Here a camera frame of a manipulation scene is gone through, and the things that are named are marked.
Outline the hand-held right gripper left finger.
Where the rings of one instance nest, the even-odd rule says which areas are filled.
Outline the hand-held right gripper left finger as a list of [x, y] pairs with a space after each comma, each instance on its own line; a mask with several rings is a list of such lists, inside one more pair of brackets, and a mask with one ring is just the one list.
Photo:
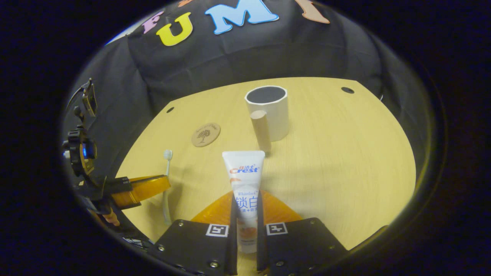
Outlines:
[[174, 275], [237, 275], [236, 199], [233, 192], [228, 192], [219, 202], [207, 223], [176, 220], [148, 248], [148, 254]]

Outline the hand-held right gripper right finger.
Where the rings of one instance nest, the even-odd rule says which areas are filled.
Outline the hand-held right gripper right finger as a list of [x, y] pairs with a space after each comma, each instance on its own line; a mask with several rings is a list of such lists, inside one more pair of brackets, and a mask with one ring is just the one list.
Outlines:
[[348, 255], [320, 219], [304, 219], [269, 192], [260, 191], [258, 271], [267, 276], [319, 276]]

